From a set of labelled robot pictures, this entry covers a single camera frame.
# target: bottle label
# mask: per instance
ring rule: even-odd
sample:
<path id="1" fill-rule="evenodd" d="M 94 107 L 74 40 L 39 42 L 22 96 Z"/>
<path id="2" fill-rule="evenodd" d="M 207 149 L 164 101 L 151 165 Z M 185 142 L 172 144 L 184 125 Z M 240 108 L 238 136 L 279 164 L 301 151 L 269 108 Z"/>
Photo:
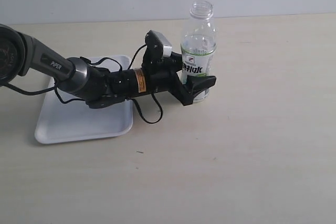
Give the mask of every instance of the bottle label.
<path id="1" fill-rule="evenodd" d="M 196 55 L 182 49 L 182 75 L 181 82 L 186 83 L 187 76 L 208 76 L 210 74 L 211 60 L 215 51 L 206 55 Z"/>

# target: white plastic tray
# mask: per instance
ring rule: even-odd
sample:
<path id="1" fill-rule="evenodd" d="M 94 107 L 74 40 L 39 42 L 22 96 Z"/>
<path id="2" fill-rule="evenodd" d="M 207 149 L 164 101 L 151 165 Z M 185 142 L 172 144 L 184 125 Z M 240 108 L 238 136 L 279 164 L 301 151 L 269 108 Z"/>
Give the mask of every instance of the white plastic tray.
<path id="1" fill-rule="evenodd" d="M 124 55 L 110 56 L 124 69 L 130 58 Z M 90 58 L 97 62 L 102 57 Z M 119 66 L 111 60 L 104 61 L 99 67 L 118 71 Z M 54 85 L 51 78 L 49 87 Z M 63 100 L 74 96 L 59 90 Z M 133 125 L 132 101 L 124 101 L 103 109 L 90 109 L 82 101 L 62 104 L 54 92 L 45 95 L 43 106 L 35 129 L 35 138 L 42 144 L 55 144 L 98 138 L 115 137 L 127 133 Z"/>

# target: wooden table surface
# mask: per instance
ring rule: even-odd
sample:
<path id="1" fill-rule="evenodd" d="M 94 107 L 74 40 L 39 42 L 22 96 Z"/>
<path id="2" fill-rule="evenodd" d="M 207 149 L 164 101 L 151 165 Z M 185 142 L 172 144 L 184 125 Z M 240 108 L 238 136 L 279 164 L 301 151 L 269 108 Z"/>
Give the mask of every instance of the wooden table surface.
<path id="1" fill-rule="evenodd" d="M 12 27 L 68 58 L 132 56 L 150 29 L 180 52 L 182 23 Z M 44 96 L 1 88 L 0 223 L 335 223 L 336 14 L 216 26 L 209 97 L 183 107 L 162 93 L 162 121 L 148 125 L 134 110 L 121 137 L 41 145 Z M 48 81 L 30 70 L 12 84 L 33 91 Z M 140 101 L 154 120 L 151 98 Z"/>

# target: plastic bottle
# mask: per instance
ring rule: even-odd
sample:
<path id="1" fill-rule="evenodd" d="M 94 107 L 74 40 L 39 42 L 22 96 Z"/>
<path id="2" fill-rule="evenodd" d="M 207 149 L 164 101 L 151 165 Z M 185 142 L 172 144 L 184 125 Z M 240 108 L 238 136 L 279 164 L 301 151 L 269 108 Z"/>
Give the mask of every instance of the plastic bottle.
<path id="1" fill-rule="evenodd" d="M 195 1 L 190 9 L 190 17 L 185 22 L 181 51 L 183 67 L 181 82 L 190 76 L 208 76 L 211 60 L 216 51 L 216 30 L 213 19 L 213 5 L 208 1 Z M 209 89 L 199 94 L 194 102 L 203 101 Z"/>

